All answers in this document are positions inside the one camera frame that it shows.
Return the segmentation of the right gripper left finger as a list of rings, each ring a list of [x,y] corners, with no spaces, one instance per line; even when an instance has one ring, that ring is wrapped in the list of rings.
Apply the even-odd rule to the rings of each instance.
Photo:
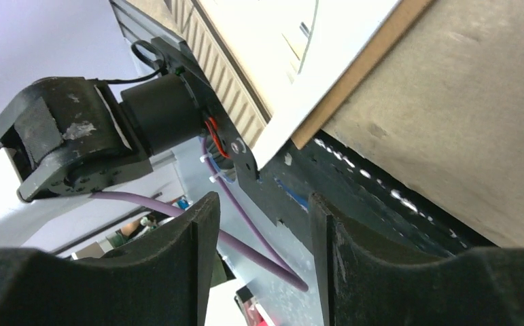
[[[0,249],[0,325],[203,325],[219,226],[209,192],[100,258]]]

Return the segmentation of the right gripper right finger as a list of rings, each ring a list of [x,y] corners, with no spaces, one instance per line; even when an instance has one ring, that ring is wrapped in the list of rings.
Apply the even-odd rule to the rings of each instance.
[[[524,248],[443,258],[382,236],[319,194],[309,206],[325,325],[524,325]]]

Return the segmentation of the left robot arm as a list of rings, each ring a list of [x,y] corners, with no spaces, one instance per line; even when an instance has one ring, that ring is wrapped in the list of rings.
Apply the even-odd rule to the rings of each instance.
[[[19,247],[47,222],[106,188],[140,179],[163,153],[204,128],[207,85],[168,73],[121,93],[83,77],[47,77],[0,114],[0,247]]]

